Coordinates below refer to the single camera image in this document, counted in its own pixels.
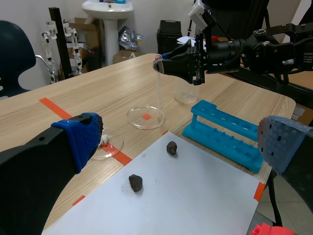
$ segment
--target rock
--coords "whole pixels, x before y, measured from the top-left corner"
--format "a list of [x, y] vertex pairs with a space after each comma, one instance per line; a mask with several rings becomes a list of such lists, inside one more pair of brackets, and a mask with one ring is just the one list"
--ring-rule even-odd
[[133, 174], [128, 179], [134, 192], [142, 189], [142, 178], [140, 176]]
[[166, 146], [166, 151], [171, 155], [175, 155], [176, 150], [177, 150], [177, 145], [174, 141], [169, 142], [168, 145]]

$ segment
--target black trash bin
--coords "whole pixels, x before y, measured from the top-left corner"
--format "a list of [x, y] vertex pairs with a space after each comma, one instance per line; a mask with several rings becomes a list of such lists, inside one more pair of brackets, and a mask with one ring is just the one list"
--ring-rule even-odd
[[161, 21], [157, 30], [157, 52], [164, 54], [179, 46], [177, 39], [182, 37], [180, 21]]

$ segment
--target blue test tube rack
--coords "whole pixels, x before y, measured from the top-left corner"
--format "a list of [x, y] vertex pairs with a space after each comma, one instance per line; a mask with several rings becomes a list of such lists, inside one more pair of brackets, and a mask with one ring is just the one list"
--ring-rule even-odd
[[222, 112], [215, 104], [205, 100], [193, 106], [191, 112], [193, 113], [192, 121], [184, 129], [183, 136], [213, 149], [254, 173], [259, 173], [263, 158], [258, 148], [200, 122], [197, 117], [200, 116], [253, 141], [257, 141], [257, 125]]

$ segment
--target chair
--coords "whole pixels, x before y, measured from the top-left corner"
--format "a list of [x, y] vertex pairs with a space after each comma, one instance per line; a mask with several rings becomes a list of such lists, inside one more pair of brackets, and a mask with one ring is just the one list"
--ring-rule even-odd
[[20, 86], [19, 76], [35, 66], [36, 57], [49, 68], [41, 56], [35, 56], [24, 31], [8, 21], [0, 21], [0, 55], [0, 98], [28, 91]]

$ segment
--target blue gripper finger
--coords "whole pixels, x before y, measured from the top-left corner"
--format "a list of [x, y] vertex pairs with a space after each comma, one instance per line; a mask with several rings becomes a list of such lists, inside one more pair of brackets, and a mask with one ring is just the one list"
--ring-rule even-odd
[[285, 117], [269, 116], [258, 127], [261, 156], [279, 175], [290, 161], [312, 127]]
[[67, 132], [76, 163], [76, 173], [80, 173], [100, 143], [103, 130], [102, 118], [95, 113], [82, 113], [71, 119], [55, 122], [51, 126]]

